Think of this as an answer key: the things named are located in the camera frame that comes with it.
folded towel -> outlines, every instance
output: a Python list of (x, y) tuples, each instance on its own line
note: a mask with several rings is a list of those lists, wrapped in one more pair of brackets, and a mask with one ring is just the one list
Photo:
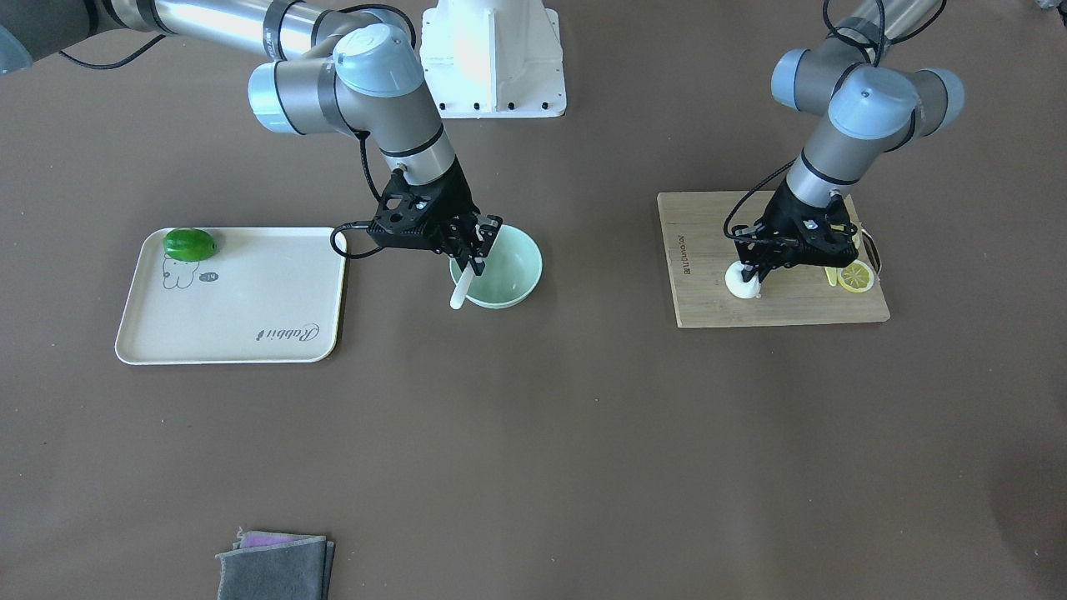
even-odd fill
[(325, 536), (237, 532), (222, 562), (219, 600), (325, 600), (334, 544)]

brown table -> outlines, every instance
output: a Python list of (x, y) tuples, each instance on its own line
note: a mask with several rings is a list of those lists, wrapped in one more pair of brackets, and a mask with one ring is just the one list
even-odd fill
[(796, 155), (815, 120), (768, 82), (818, 3), (548, 6), (568, 114), (447, 123), (476, 202), (541, 244), (539, 287), (453, 312), (443, 258), (383, 252), (308, 365), (112, 344), (159, 227), (365, 218), (351, 141), (270, 133), (260, 59), (193, 40), (0, 79), (0, 598), (210, 598), (238, 525), (335, 539), (334, 599), (1067, 595), (1057, 17), (953, 2), (888, 59), (968, 86), (854, 192), (892, 319), (683, 331), (656, 194)]

mint green bowl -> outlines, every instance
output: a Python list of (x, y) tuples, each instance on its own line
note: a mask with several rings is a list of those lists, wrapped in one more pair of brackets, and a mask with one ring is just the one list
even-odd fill
[[(541, 250), (526, 232), (503, 225), (485, 257), (485, 270), (474, 278), (467, 300), (484, 309), (514, 306), (534, 291), (541, 280)], [(452, 283), (460, 281), (460, 267), (448, 262)]]

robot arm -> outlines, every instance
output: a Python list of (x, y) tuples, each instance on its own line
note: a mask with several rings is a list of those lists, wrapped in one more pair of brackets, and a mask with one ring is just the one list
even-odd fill
[(857, 257), (844, 196), (875, 159), (952, 123), (964, 85), (949, 70), (901, 73), (878, 65), (890, 41), (919, 25), (939, 0), (864, 0), (815, 50), (792, 50), (771, 77), (775, 98), (822, 117), (763, 216), (729, 232), (740, 267), (731, 290), (753, 297), (779, 267), (845, 267)]
[(481, 274), (501, 220), (482, 217), (472, 201), (403, 25), (380, 7), (345, 13), (299, 0), (5, 0), (0, 70), (118, 28), (262, 54), (272, 62), (252, 73), (249, 99), (265, 127), (339, 131), (361, 143), (373, 136), (393, 170), (384, 192), (375, 191), (373, 218), (337, 231), (362, 228), (383, 248), (447, 254)]

green lime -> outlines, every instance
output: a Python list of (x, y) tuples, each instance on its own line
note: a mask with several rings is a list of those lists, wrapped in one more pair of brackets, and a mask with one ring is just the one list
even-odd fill
[(211, 234), (192, 227), (171, 230), (163, 238), (163, 252), (171, 258), (184, 263), (206, 260), (217, 250)]

